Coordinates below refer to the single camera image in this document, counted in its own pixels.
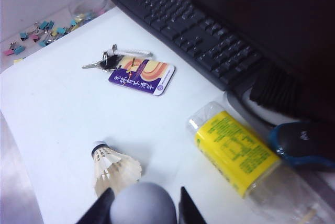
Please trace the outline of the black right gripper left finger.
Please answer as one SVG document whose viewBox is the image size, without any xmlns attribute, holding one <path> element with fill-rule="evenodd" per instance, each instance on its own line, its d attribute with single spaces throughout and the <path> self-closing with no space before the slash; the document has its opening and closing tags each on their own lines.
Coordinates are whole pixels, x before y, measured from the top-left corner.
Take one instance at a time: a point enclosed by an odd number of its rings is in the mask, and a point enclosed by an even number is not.
<svg viewBox="0 0 335 224">
<path fill-rule="evenodd" d="M 110 207 L 114 199 L 113 190 L 107 188 L 76 223 L 111 223 Z"/>
</svg>

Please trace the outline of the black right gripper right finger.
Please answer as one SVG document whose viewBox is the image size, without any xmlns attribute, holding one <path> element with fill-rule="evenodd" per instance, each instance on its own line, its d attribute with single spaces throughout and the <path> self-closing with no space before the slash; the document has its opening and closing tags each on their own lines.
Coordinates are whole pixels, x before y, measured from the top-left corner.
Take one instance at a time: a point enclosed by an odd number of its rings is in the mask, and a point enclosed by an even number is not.
<svg viewBox="0 0 335 224">
<path fill-rule="evenodd" d="M 184 186 L 181 187 L 181 197 L 178 204 L 178 222 L 183 224 L 207 223 Z"/>
</svg>

